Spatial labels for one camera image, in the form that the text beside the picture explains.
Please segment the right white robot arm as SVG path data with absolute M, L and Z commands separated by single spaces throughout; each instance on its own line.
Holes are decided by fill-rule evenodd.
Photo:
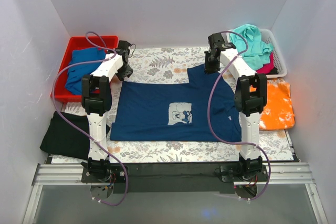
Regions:
M 224 182 L 231 182 L 235 177 L 248 181 L 263 171 L 259 127 L 261 113 L 267 104 L 267 77 L 253 71 L 241 57 L 243 52 L 227 42 L 222 33 L 211 34 L 208 44 L 204 71 L 214 73 L 224 64 L 224 69 L 234 76 L 237 81 L 234 104 L 241 121 L 239 160 L 221 166 L 219 175 Z

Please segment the dark blue t shirt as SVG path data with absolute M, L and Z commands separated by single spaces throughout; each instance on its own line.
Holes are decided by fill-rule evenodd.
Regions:
M 124 82 L 112 141 L 227 142 L 241 140 L 234 93 L 219 73 L 204 66 L 187 70 L 188 82 L 147 84 Z

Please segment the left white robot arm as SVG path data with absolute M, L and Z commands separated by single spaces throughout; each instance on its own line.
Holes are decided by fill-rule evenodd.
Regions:
M 82 107 L 89 123 L 90 148 L 85 168 L 100 182 L 112 176 L 107 151 L 107 115 L 112 107 L 110 82 L 113 76 L 119 80 L 130 77 L 133 69 L 129 66 L 132 44 L 126 40 L 118 42 L 114 51 L 108 51 L 106 61 L 91 74 L 82 77 Z

